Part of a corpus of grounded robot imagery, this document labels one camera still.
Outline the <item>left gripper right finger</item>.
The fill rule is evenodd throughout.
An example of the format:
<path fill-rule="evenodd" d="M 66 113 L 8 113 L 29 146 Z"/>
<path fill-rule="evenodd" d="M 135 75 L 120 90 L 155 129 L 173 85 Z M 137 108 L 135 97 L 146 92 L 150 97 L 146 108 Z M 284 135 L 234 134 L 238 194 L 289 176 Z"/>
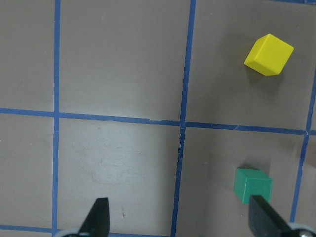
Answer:
<path fill-rule="evenodd" d="M 295 237 L 296 232 L 262 196 L 250 196 L 248 225 L 255 237 Z"/>

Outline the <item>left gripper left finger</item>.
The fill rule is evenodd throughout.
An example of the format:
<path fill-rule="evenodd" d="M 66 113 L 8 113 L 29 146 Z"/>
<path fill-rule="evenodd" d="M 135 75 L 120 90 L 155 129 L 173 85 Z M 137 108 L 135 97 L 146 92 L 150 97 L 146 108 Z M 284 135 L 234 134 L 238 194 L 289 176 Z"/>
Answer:
<path fill-rule="evenodd" d="M 81 225 L 79 237 L 107 237 L 110 232 L 110 210 L 107 197 L 97 198 Z"/>

